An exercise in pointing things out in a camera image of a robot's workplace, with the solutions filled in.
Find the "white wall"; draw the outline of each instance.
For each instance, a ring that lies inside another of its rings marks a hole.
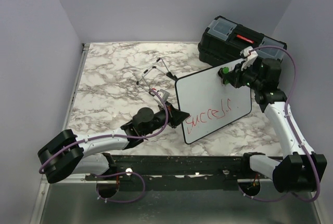
[[[273,36],[288,43],[299,68],[291,106],[307,141],[327,158],[321,195],[333,220],[332,0],[292,0]],[[284,62],[282,76],[281,87],[290,88],[290,62]]]
[[[29,223],[37,151],[60,130],[82,45],[59,0],[0,0],[0,222]]]
[[[273,33],[291,0],[60,0],[82,42],[198,41],[218,15]]]

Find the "toolbox lid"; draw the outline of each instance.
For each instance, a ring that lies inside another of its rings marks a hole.
[[[208,30],[208,33],[225,41],[236,26],[237,24],[235,23],[218,18],[209,24],[208,27],[210,29]]]
[[[284,44],[282,44],[278,41],[275,41],[271,38],[268,38],[266,36],[262,39],[262,42],[259,46],[279,46],[279,47],[282,47],[283,49],[285,49]],[[279,59],[279,60],[282,60],[282,58],[285,54],[283,51],[274,49],[274,48],[260,49],[260,50],[257,50],[257,53],[258,53],[258,56],[263,59],[271,58],[271,59]]]

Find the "whiteboard black frame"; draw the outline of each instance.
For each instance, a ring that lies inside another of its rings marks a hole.
[[[176,97],[177,97],[178,109],[182,110],[182,109],[181,109],[181,106],[180,106],[180,104],[179,104],[178,91],[177,91],[177,82],[178,82],[179,80],[181,80],[182,78],[190,77],[190,76],[195,75],[195,74],[197,74],[197,73],[205,72],[205,71],[210,70],[210,69],[213,69],[213,68],[216,68],[216,67],[209,67],[209,68],[207,68],[207,69],[204,69],[204,70],[201,70],[201,71],[198,71],[198,72],[194,72],[194,73],[191,73],[191,74],[189,74],[189,75],[185,75],[185,76],[180,77],[180,78],[177,79],[177,81],[175,82],[175,91],[176,91]],[[230,123],[228,123],[228,124],[226,124],[226,125],[223,125],[222,127],[220,127],[220,128],[218,128],[218,129],[216,129],[216,130],[214,130],[214,131],[208,133],[208,134],[205,135],[205,136],[202,136],[202,137],[198,138],[197,140],[195,140],[195,141],[193,141],[193,142],[191,142],[191,143],[187,143],[187,142],[186,142],[185,131],[184,131],[184,124],[182,123],[182,131],[183,131],[184,142],[185,142],[187,145],[190,145],[190,144],[192,144],[192,143],[195,143],[196,141],[198,141],[198,140],[200,140],[200,139],[202,139],[202,138],[204,138],[204,137],[206,137],[206,136],[208,136],[208,135],[210,135],[210,134],[212,134],[212,133],[218,131],[219,129],[222,129],[222,128],[224,128],[225,126],[227,126],[227,125],[229,125],[229,124],[231,124],[231,123],[233,123],[233,122],[235,122],[235,121],[241,119],[242,117],[245,117],[246,115],[250,114],[251,111],[252,111],[252,97],[251,97],[252,94],[251,94],[251,93],[252,93],[252,91],[250,90],[251,109],[250,109],[249,113],[246,113],[245,115],[243,115],[243,116],[241,116],[241,117],[239,117],[239,118],[233,120],[232,122],[230,122]]]

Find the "marble countertop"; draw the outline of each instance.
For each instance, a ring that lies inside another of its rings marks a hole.
[[[68,127],[76,134],[102,133],[130,121],[142,107],[158,111],[154,99],[136,85],[142,72],[160,57],[177,77],[210,67],[198,55],[197,43],[92,43]],[[147,81],[170,92],[168,101],[177,106],[173,80],[154,70]],[[253,151],[281,155],[276,134],[254,100],[250,114],[193,144],[184,142],[181,126],[167,127],[133,149],[110,153],[243,155]]]

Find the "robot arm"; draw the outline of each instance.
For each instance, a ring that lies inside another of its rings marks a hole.
[[[256,103],[272,123],[279,138],[284,159],[280,162],[262,153],[246,153],[242,169],[250,169],[270,178],[279,192],[315,191],[314,174],[317,172],[321,180],[327,165],[325,156],[314,152],[297,126],[290,106],[286,108],[287,96],[278,89],[280,61],[257,58],[258,54],[252,49],[248,47],[241,52],[245,60],[232,71],[221,68],[218,75],[225,85],[231,84],[235,88],[248,86],[254,90]],[[313,172],[309,157],[316,172]]]
[[[133,148],[166,122],[176,128],[189,117],[188,113],[174,108],[169,102],[164,103],[168,92],[160,90],[154,93],[165,104],[159,104],[160,111],[155,114],[150,108],[141,108],[131,121],[102,134],[75,135],[70,129],[63,130],[39,150],[38,156],[43,164],[40,172],[44,170],[49,183],[59,182],[71,174],[101,175],[114,163],[111,156],[103,152]]]

